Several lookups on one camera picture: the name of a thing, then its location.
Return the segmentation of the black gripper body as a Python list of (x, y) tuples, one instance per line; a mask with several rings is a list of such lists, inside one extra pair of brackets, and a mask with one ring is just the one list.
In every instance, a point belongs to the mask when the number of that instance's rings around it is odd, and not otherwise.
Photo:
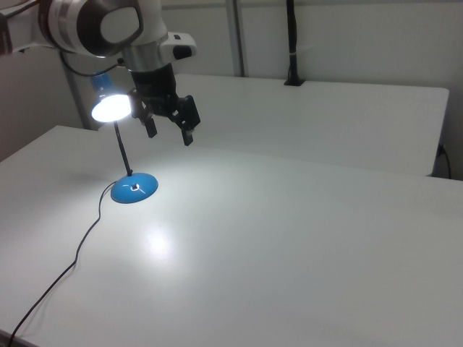
[(131, 72), (131, 77), (141, 106), (149, 106), (158, 116), (172, 116), (177, 111), (179, 97), (171, 63), (150, 72)]

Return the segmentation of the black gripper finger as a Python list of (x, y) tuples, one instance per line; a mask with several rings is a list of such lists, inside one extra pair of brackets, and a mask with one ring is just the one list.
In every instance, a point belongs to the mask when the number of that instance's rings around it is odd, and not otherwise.
[(157, 135), (157, 129), (153, 120), (153, 112), (149, 103), (142, 100), (136, 89), (129, 92), (129, 103), (131, 106), (131, 116), (138, 119), (145, 127), (149, 138)]
[(191, 95), (177, 98), (173, 110), (168, 113), (168, 118), (180, 128), (184, 145), (191, 145), (193, 142), (192, 133), (200, 123), (194, 98)]

